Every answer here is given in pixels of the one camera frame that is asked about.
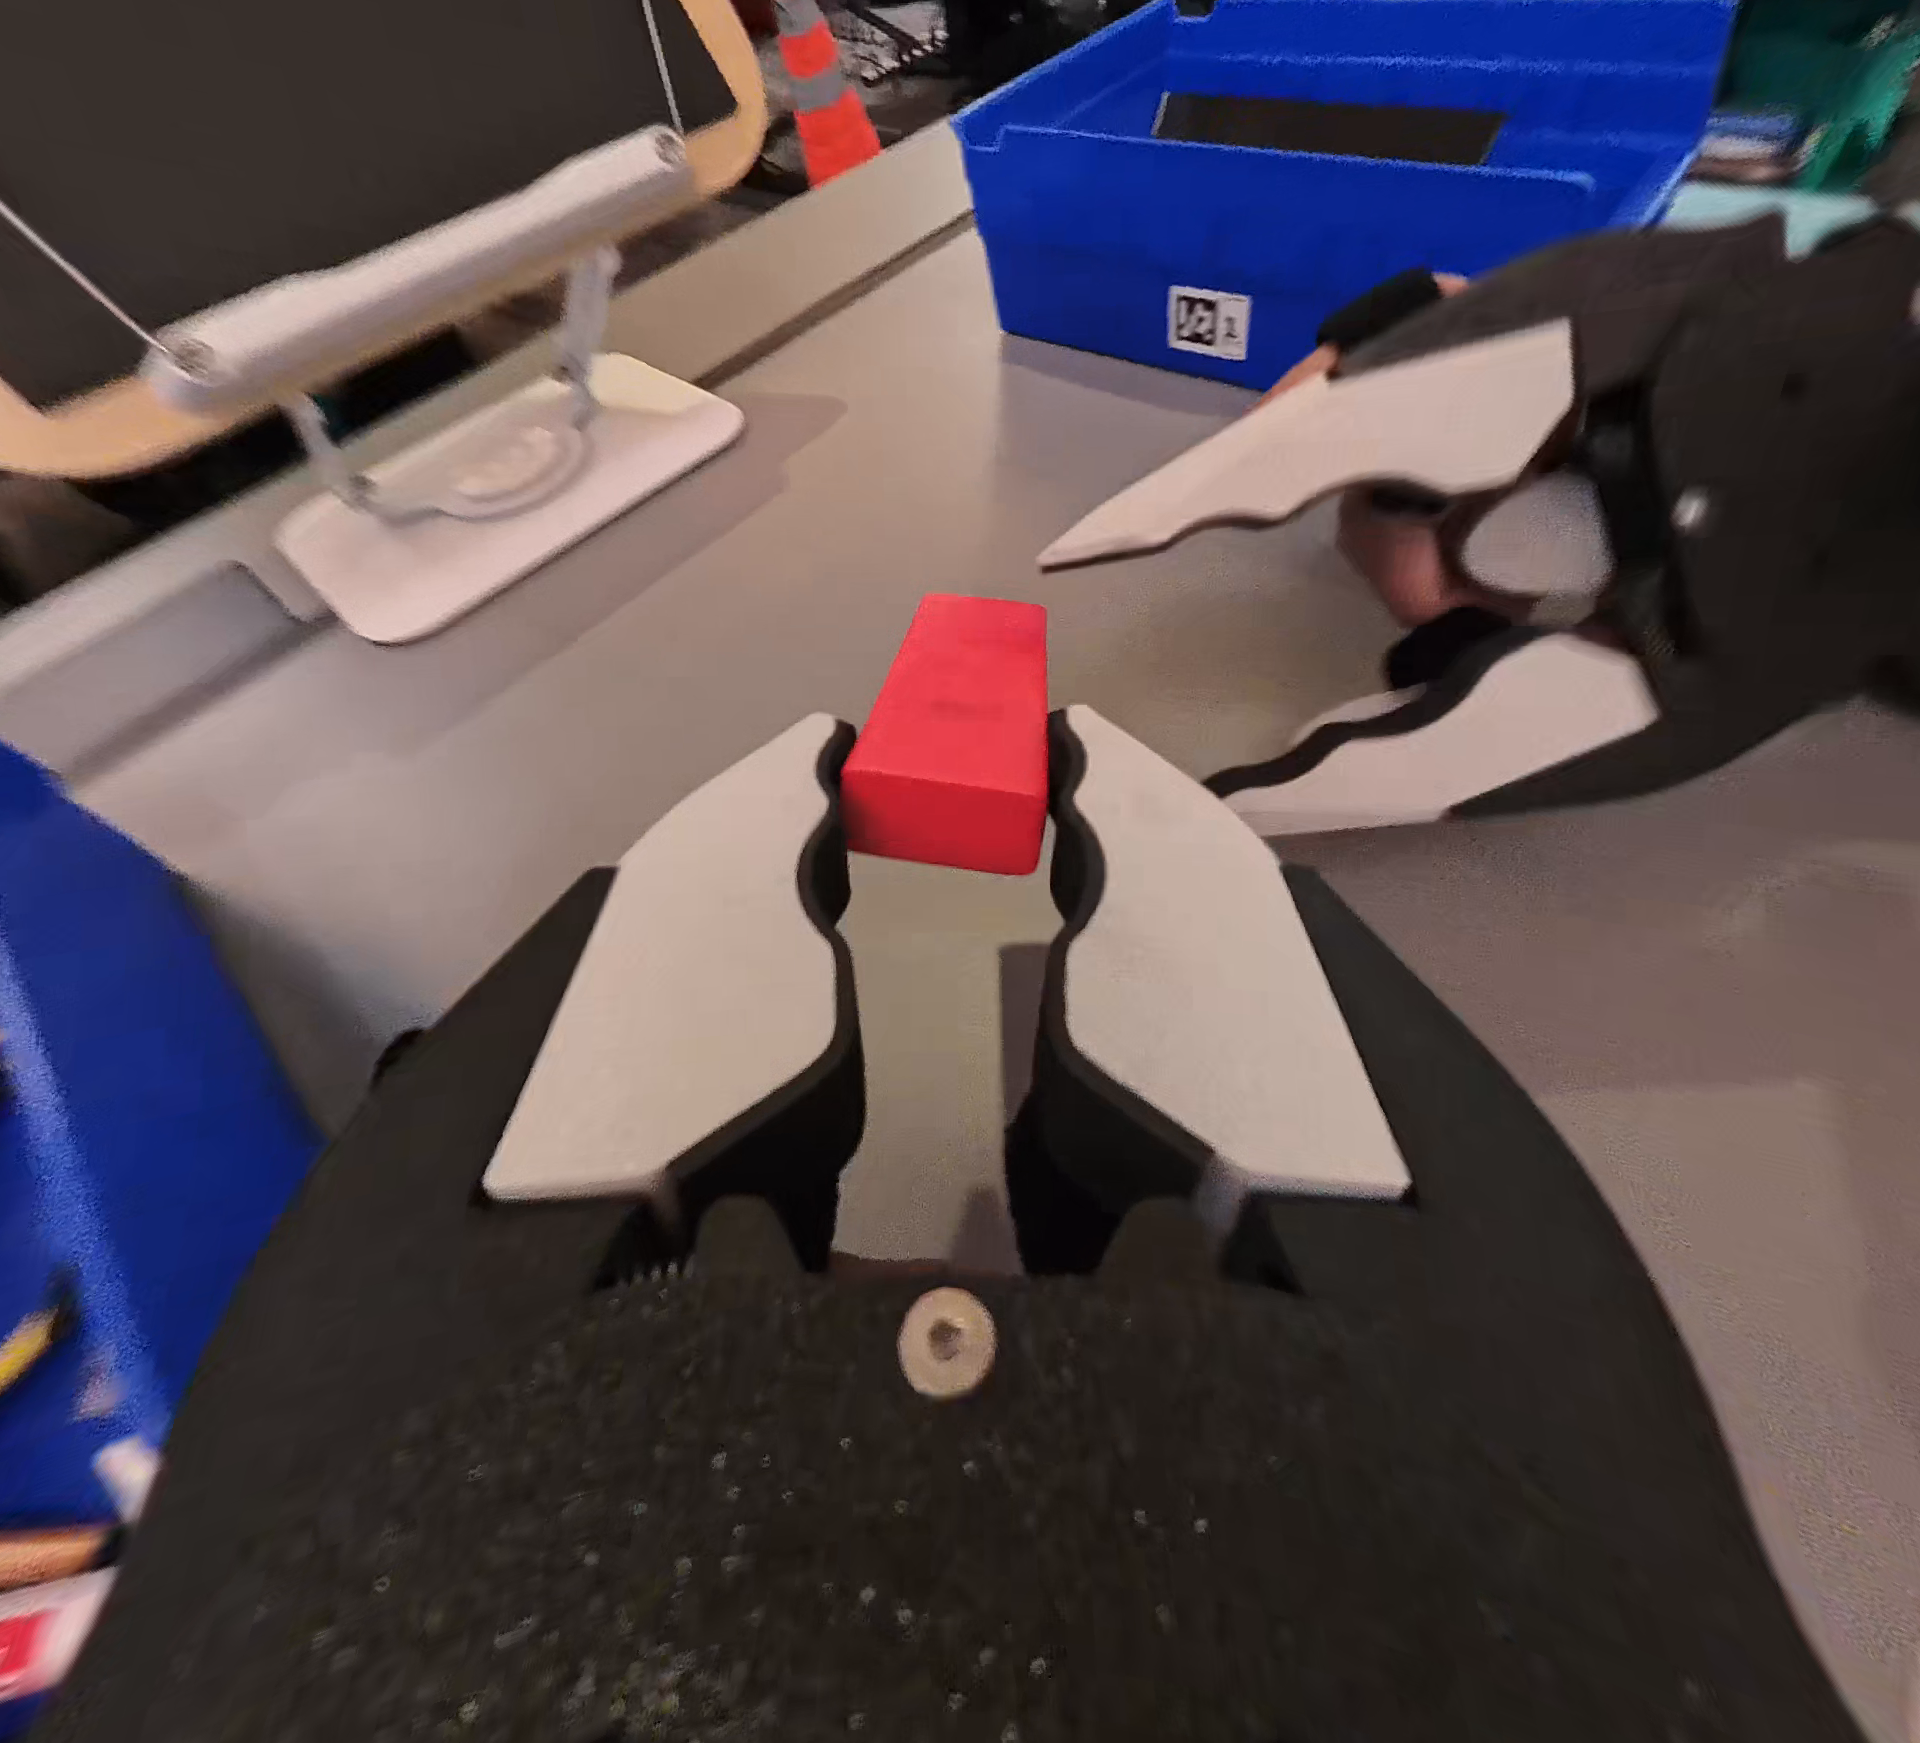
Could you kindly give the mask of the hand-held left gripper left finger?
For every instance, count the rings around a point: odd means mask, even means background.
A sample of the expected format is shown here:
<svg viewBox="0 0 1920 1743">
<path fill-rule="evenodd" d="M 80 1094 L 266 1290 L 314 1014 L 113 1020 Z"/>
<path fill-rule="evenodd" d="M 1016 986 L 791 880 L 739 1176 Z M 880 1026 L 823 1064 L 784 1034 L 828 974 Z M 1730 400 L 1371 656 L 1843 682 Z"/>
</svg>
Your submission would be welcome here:
<svg viewBox="0 0 1920 1743">
<path fill-rule="evenodd" d="M 840 776 L 810 714 L 657 818 L 613 866 L 482 1176 L 495 1204 L 643 1206 L 656 1250 L 758 1198 L 807 1272 L 866 1126 Z"/>
</svg>

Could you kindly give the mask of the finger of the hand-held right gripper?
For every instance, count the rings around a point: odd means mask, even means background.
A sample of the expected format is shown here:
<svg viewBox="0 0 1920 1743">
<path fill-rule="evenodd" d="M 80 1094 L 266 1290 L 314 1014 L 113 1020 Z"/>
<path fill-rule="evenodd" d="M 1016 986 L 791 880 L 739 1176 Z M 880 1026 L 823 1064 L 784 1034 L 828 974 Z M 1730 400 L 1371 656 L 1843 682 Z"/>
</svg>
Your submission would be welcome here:
<svg viewBox="0 0 1920 1743">
<path fill-rule="evenodd" d="M 1524 480 L 1568 424 L 1575 334 L 1568 318 L 1271 396 L 1092 508 L 1038 570 L 1155 556 L 1216 528 L 1284 526 L 1353 488 L 1439 502 Z"/>
<path fill-rule="evenodd" d="M 1658 718 L 1629 654 L 1507 630 L 1425 684 L 1334 706 L 1277 756 L 1220 770 L 1205 788 L 1267 840 L 1421 826 Z"/>
</svg>

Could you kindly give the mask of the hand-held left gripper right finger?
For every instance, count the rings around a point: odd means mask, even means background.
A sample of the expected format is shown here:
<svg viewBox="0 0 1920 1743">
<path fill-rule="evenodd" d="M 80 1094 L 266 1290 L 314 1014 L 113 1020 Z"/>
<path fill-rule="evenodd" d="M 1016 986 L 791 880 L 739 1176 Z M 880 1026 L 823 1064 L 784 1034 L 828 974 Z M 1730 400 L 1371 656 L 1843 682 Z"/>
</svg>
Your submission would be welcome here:
<svg viewBox="0 0 1920 1743">
<path fill-rule="evenodd" d="M 1399 1206 L 1387 1124 L 1274 852 L 1205 786 L 1074 704 L 1048 720 L 1043 962 L 1008 1206 L 1030 1276 L 1095 1270 L 1186 1204 L 1229 1252 L 1266 1202 Z"/>
</svg>

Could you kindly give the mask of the blue plastic bin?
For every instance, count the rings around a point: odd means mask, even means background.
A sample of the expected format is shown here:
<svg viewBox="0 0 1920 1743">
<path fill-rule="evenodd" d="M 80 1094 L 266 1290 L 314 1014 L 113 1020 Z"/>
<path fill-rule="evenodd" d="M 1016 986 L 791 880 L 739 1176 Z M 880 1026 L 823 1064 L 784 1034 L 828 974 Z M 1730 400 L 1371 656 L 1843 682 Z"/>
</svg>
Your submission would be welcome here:
<svg viewBox="0 0 1920 1743">
<path fill-rule="evenodd" d="M 2 754 L 6 1529 L 110 1522 L 322 1138 L 183 882 Z"/>
<path fill-rule="evenodd" d="M 1655 220 L 1737 0 L 1171 0 L 955 122 L 999 328 L 1237 388 L 1407 268 L 1477 276 Z M 1480 168 L 1160 142 L 1168 92 L 1505 114 Z"/>
</svg>

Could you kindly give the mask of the red box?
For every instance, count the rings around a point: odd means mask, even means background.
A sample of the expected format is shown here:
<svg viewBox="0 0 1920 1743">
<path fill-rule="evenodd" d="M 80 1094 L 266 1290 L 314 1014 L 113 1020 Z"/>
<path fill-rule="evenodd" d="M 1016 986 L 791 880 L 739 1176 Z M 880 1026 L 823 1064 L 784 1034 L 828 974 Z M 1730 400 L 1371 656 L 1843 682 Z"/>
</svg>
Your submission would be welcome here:
<svg viewBox="0 0 1920 1743">
<path fill-rule="evenodd" d="M 930 594 L 840 772 L 850 852 L 1019 878 L 1048 818 L 1048 618 Z"/>
</svg>

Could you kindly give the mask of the person's right hand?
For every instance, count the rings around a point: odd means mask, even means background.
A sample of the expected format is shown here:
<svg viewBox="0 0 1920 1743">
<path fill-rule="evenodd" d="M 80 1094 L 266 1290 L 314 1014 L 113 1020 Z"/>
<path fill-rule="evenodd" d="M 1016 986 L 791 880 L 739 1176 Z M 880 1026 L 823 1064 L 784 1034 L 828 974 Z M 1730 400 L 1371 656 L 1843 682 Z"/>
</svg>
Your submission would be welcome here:
<svg viewBox="0 0 1920 1743">
<path fill-rule="evenodd" d="M 1325 318 L 1312 352 L 1294 364 L 1262 400 L 1270 402 L 1331 376 L 1348 352 L 1382 328 L 1392 328 L 1468 286 L 1464 276 L 1451 272 L 1414 268 L 1393 274 Z M 1527 622 L 1542 600 L 1483 588 L 1460 572 L 1444 542 L 1441 516 L 1439 506 L 1421 506 L 1412 492 L 1349 490 L 1337 504 L 1337 548 L 1405 630 L 1428 626 L 1457 608 Z"/>
</svg>

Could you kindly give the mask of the green crate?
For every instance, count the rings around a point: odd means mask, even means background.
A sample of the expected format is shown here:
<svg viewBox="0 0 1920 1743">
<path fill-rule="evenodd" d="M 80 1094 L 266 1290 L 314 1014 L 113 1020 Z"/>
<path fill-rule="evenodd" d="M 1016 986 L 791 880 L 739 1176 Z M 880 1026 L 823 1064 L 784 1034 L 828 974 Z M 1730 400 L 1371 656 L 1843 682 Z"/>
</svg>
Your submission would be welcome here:
<svg viewBox="0 0 1920 1743">
<path fill-rule="evenodd" d="M 1917 0 L 1742 0 L 1715 114 L 1790 124 L 1791 186 L 1852 192 L 1917 64 Z"/>
</svg>

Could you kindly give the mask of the orange traffic cone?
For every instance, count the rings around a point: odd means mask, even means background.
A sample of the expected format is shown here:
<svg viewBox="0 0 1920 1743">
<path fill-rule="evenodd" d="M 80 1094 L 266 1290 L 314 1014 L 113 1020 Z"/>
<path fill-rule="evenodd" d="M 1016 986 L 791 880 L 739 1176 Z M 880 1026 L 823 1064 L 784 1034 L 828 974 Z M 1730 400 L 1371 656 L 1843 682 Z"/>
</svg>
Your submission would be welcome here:
<svg viewBox="0 0 1920 1743">
<path fill-rule="evenodd" d="M 822 188 L 882 154 L 820 0 L 769 0 L 807 186 Z"/>
</svg>

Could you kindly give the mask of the black wooden book stand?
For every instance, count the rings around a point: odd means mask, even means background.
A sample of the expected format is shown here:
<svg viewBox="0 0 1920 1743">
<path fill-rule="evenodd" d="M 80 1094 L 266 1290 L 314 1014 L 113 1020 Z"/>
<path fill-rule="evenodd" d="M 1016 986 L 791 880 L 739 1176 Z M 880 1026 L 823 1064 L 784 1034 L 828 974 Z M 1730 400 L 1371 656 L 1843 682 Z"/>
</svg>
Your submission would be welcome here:
<svg viewBox="0 0 1920 1743">
<path fill-rule="evenodd" d="M 765 132 L 732 0 L 3 0 L 3 470 L 282 414 L 274 550 L 406 646 L 716 458 L 605 352 L 620 248 Z"/>
</svg>

